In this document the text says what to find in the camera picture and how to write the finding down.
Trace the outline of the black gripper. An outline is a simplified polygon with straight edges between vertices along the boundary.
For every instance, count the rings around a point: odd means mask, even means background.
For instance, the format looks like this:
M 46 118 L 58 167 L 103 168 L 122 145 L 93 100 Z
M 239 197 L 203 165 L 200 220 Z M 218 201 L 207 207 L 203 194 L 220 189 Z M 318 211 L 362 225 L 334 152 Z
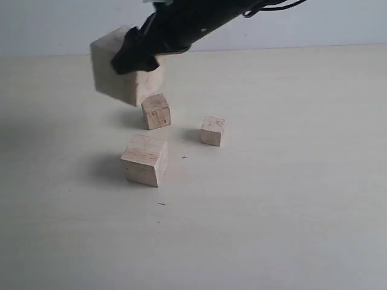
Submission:
M 118 75 L 153 71 L 160 54 L 187 51 L 195 42 L 259 5 L 259 1 L 173 1 L 157 4 L 141 28 L 130 28 L 111 60 Z

